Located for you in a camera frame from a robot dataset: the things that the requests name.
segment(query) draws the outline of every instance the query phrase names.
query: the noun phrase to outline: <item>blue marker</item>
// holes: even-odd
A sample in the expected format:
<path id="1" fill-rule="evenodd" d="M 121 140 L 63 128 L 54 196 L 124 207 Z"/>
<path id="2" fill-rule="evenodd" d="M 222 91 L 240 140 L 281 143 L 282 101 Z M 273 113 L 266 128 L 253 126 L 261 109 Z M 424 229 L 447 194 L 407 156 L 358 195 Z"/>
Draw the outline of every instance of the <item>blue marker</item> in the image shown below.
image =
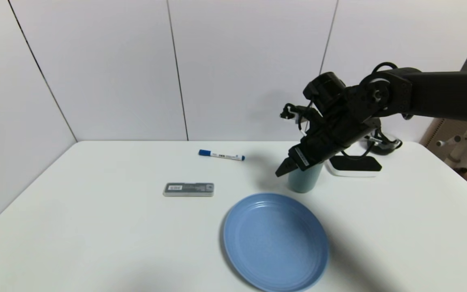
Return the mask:
<path id="1" fill-rule="evenodd" d="M 199 150 L 199 155 L 204 156 L 204 157 L 219 157 L 219 158 L 225 158 L 225 159 L 233 159 L 233 160 L 239 160 L 243 161 L 245 159 L 244 155 L 236 155 L 236 156 L 231 156 L 231 155 L 219 155 L 217 153 L 212 153 L 210 150 Z"/>

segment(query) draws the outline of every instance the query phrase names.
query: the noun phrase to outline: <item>eraser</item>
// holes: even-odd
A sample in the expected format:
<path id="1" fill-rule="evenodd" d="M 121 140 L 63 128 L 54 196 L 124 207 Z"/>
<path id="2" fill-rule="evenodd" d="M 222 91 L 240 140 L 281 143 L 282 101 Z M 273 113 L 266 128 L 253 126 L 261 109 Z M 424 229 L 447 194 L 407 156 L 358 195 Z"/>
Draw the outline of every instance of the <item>eraser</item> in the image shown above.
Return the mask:
<path id="1" fill-rule="evenodd" d="M 214 184 L 210 182 L 170 182 L 165 186 L 166 197 L 211 197 L 214 195 Z"/>

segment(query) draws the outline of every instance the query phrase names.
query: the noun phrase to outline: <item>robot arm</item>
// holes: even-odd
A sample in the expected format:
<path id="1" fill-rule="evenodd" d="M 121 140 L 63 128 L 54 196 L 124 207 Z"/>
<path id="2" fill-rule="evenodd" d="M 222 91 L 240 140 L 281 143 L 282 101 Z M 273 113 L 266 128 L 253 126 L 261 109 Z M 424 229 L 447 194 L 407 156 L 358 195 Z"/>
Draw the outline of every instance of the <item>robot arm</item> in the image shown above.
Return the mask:
<path id="1" fill-rule="evenodd" d="M 378 71 L 382 65 L 393 69 Z M 332 72 L 323 73 L 304 89 L 315 104 L 309 107 L 287 104 L 282 118 L 309 120 L 306 136 L 289 149 L 276 171 L 282 176 L 300 168 L 307 170 L 348 148 L 379 128 L 379 118 L 401 113 L 467 121 L 467 72 L 420 72 L 378 65 L 359 85 L 346 87 Z"/>

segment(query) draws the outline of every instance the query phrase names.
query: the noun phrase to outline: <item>plate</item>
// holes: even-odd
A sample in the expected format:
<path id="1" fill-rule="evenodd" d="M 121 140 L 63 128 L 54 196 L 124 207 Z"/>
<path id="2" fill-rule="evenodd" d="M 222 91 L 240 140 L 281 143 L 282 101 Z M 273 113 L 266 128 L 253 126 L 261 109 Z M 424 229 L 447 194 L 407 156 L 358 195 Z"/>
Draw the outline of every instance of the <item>plate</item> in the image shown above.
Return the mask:
<path id="1" fill-rule="evenodd" d="M 228 213 L 224 247 L 234 268 L 267 292 L 303 291 L 328 262 L 328 238 L 313 213 L 278 194 L 255 194 Z"/>

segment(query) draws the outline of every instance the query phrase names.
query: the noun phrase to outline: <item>table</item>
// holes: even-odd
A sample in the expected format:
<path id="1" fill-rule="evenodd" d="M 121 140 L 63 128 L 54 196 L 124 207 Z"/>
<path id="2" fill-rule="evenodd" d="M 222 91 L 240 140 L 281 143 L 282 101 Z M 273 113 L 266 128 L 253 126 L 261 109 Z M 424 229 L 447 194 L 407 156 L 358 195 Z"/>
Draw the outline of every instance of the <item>table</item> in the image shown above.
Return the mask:
<path id="1" fill-rule="evenodd" d="M 274 171 L 293 142 L 86 141 L 0 215 L 0 291 L 249 291 L 228 265 L 222 222 L 258 192 L 296 198 L 330 238 L 310 291 L 467 291 L 467 182 L 414 143 L 376 178 L 335 177 L 296 194 Z M 200 157 L 200 148 L 246 155 Z M 361 152 L 355 146 L 354 154 Z M 166 198 L 168 182 L 212 198 Z"/>

